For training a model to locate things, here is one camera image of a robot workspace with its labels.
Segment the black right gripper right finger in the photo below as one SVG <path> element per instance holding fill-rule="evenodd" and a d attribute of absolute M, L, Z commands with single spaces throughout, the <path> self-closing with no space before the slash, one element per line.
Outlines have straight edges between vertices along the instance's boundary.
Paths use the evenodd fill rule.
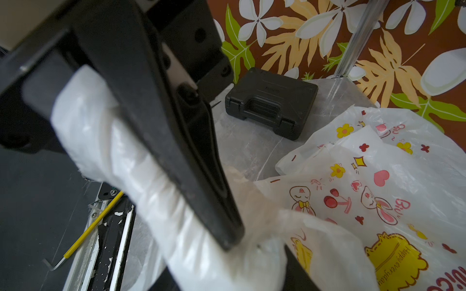
<path fill-rule="evenodd" d="M 282 291 L 320 291 L 287 245 L 285 253 L 287 264 Z"/>

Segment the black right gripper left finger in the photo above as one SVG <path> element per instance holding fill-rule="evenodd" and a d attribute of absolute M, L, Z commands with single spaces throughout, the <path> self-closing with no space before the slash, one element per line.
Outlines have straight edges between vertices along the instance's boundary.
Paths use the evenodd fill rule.
<path fill-rule="evenodd" d="M 154 284 L 149 288 L 149 291 L 181 291 L 181 289 L 178 287 L 169 268 L 166 267 Z"/>

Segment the white printed plastic bag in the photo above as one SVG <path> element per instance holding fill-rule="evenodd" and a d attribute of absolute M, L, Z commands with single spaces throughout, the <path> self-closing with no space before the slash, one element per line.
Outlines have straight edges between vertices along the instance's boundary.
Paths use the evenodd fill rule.
<path fill-rule="evenodd" d="M 107 82 L 85 65 L 66 83 L 51 122 L 68 155 L 88 178 L 122 190 L 148 225 L 161 256 L 184 291 L 280 291 L 294 255 L 284 238 L 304 228 L 317 246 L 304 291 L 375 291 L 374 267 L 362 243 L 341 226 L 285 210 L 235 169 L 222 168 L 210 105 L 188 83 L 171 97 L 148 98 L 156 131 L 166 129 L 163 102 L 185 116 L 199 110 L 205 155 L 181 144 L 152 154 Z"/>

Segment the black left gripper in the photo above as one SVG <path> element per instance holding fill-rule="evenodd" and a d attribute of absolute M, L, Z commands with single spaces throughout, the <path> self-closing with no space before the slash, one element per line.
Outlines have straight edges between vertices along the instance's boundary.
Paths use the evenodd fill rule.
<path fill-rule="evenodd" d="M 53 103 L 88 65 L 137 137 L 229 250 L 245 228 L 218 155 L 212 101 L 234 72 L 206 1 L 62 1 L 12 48 L 1 46 L 1 145 L 60 152 Z"/>

